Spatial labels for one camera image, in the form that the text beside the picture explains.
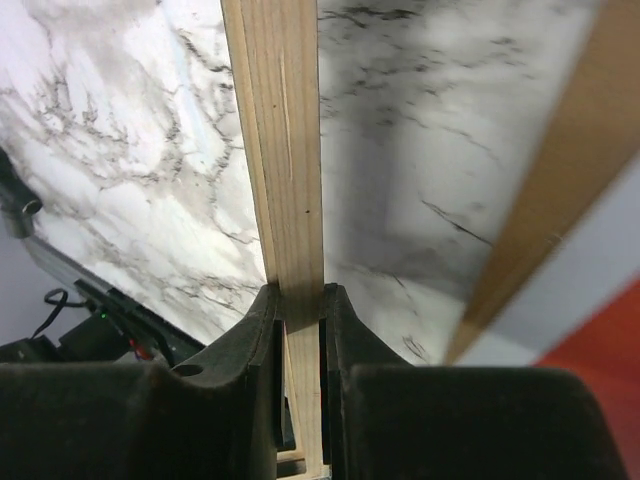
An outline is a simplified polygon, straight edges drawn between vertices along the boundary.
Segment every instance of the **marble backdrop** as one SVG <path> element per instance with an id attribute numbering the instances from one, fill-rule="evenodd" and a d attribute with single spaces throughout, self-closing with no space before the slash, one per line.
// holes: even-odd
<path id="1" fill-rule="evenodd" d="M 593 0 L 319 0 L 327 280 L 437 363 Z M 220 5 L 5 0 L 0 144 L 37 233 L 209 342 L 264 282 Z"/>

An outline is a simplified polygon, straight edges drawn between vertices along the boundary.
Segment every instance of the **screw hole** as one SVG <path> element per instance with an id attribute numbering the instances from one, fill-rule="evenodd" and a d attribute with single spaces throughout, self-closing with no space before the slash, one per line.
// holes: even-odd
<path id="1" fill-rule="evenodd" d="M 173 368 L 173 373 L 181 377 L 193 377 L 202 373 L 204 369 L 200 365 L 178 365 Z"/>

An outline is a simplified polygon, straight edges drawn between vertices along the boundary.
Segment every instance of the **wood grain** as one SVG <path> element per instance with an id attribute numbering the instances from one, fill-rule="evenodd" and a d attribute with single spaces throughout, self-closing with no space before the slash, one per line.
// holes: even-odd
<path id="1" fill-rule="evenodd" d="M 316 2 L 223 0 L 222 7 L 267 278 L 284 299 L 294 434 L 313 478 L 324 471 Z"/>
<path id="2" fill-rule="evenodd" d="M 640 148 L 639 45 L 640 2 L 606 2 L 449 345 L 447 363 L 492 323 Z"/>

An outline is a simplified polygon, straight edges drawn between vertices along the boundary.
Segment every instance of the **light wood strip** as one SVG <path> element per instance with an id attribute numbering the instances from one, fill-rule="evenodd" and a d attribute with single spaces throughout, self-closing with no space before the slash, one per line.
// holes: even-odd
<path id="1" fill-rule="evenodd" d="M 265 267 L 284 299 L 291 366 L 287 388 L 298 419 L 294 434 L 304 453 L 306 477 L 313 478 L 323 472 L 318 318 L 324 265 L 316 3 L 223 0 L 222 6 Z"/>
<path id="2" fill-rule="evenodd" d="M 639 46 L 640 2 L 606 2 L 449 345 L 447 363 L 491 325 L 640 148 Z"/>

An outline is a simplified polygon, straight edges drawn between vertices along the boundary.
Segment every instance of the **gray wall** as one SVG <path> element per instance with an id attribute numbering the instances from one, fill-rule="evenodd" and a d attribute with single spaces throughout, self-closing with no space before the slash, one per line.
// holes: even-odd
<path id="1" fill-rule="evenodd" d="M 61 286 L 33 263 L 22 242 L 9 237 L 0 221 L 0 345 L 30 337 L 53 309 L 44 303 L 45 293 Z M 78 300 L 75 292 L 69 293 L 69 300 Z M 87 316 L 86 309 L 65 308 L 44 333 L 58 343 Z"/>

